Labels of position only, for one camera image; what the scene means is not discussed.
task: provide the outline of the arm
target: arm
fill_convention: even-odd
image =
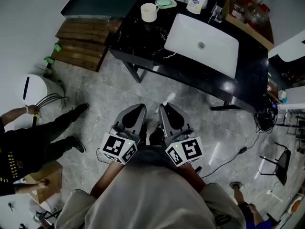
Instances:
[[[264,222],[262,216],[260,215],[260,213],[258,213],[256,207],[254,204],[248,204],[249,209],[251,210],[253,217],[254,217],[254,224],[255,226],[261,224]]]
[[[123,169],[123,167],[124,165],[112,161],[108,166],[107,170],[105,171],[105,173],[92,188],[90,195],[98,199],[99,196],[103,193],[103,191],[105,191],[105,189],[110,185],[113,179]]]
[[[40,188],[47,188],[49,183],[50,182],[46,180],[37,184],[18,183],[18,184],[13,184],[13,186],[16,194],[23,194],[23,193],[30,193]]]
[[[35,105],[31,105],[29,108],[29,114],[34,115],[38,113],[38,107]],[[11,123],[12,121],[16,120],[19,116],[26,114],[27,109],[26,107],[19,108],[19,109],[12,109],[8,111],[7,113],[0,116],[3,126],[6,126],[8,123]]]
[[[178,174],[181,175],[198,193],[206,186],[206,183],[196,173],[191,164],[179,167]]]

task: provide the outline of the soap dish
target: soap dish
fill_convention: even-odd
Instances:
[[[173,7],[176,7],[176,6],[177,6],[177,2],[176,2],[175,0],[168,0],[168,1],[170,1],[171,4],[165,5],[165,6],[159,5],[161,10],[169,9],[169,8],[173,8]]]

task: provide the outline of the drain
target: drain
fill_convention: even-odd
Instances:
[[[199,42],[197,43],[198,48],[200,49],[204,49],[205,48],[205,44],[203,42]]]

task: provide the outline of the black pants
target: black pants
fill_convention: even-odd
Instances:
[[[53,122],[38,125],[27,129],[27,135],[34,136],[35,146],[41,148],[40,154],[43,164],[59,159],[64,152],[70,150],[71,139],[66,138],[55,143],[51,143],[58,138],[75,120],[74,112],[69,111],[56,118]]]

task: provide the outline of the hand soap bottle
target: hand soap bottle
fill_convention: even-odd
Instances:
[[[201,8],[206,0],[189,0],[186,9],[194,14],[200,14]]]

